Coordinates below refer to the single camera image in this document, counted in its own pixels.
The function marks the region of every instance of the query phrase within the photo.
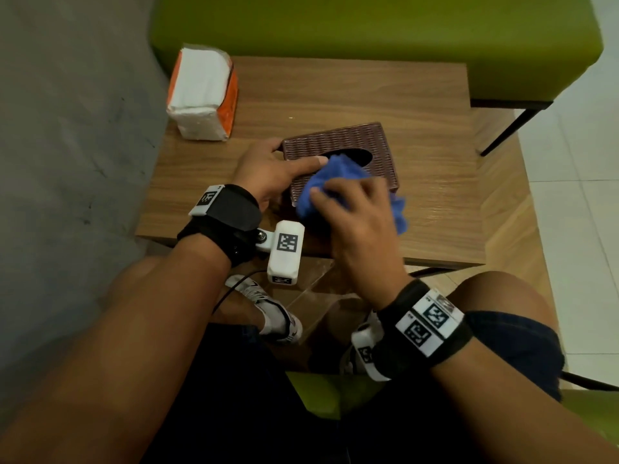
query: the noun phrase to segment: wire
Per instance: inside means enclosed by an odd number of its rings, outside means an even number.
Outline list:
[[[236,288],[237,286],[239,286],[242,282],[244,282],[245,280],[247,280],[247,279],[248,279],[249,277],[251,277],[252,275],[255,275],[256,273],[260,273],[260,272],[266,272],[266,269],[265,269],[265,268],[261,268],[260,270],[254,270],[253,272],[249,272],[249,273],[248,273],[247,275],[245,275],[245,276],[244,276],[241,280],[237,281],[237,282],[236,282],[236,283],[232,286],[232,288],[230,288],[230,289],[229,289],[229,290],[225,293],[225,295],[221,297],[221,299],[219,300],[219,302],[218,302],[217,304],[215,304],[215,307],[213,308],[213,313],[214,313],[215,311],[217,311],[217,308],[220,306],[220,304],[222,304],[222,303],[223,303],[223,300],[224,300],[224,299],[226,299],[226,298],[228,297],[228,295],[229,295],[230,293],[232,293],[232,292],[235,290],[235,288]]]

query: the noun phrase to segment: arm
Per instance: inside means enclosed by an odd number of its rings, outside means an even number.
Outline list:
[[[261,210],[326,159],[280,161],[252,146],[232,182]],[[81,337],[0,439],[1,462],[137,462],[172,405],[230,270],[201,234],[170,255]]]
[[[349,205],[346,210],[311,191],[312,202],[331,225],[333,256],[357,294],[380,310],[410,282],[398,254],[387,186],[377,178],[332,179],[325,188]],[[612,444],[475,338],[431,372],[495,462],[619,461]]]

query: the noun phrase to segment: white tile floor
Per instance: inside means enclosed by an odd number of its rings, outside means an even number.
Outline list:
[[[519,132],[570,371],[619,385],[619,0],[600,60]]]

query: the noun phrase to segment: dark blue shorts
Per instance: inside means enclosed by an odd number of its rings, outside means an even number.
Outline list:
[[[498,312],[467,319],[481,342],[560,400],[564,359],[552,329]],[[215,324],[142,462],[484,462],[475,443],[427,371],[409,371],[342,420],[325,420],[305,410],[255,327]]]

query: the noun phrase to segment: gray wall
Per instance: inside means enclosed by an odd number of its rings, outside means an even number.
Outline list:
[[[152,0],[0,0],[0,422],[143,255],[165,127]]]

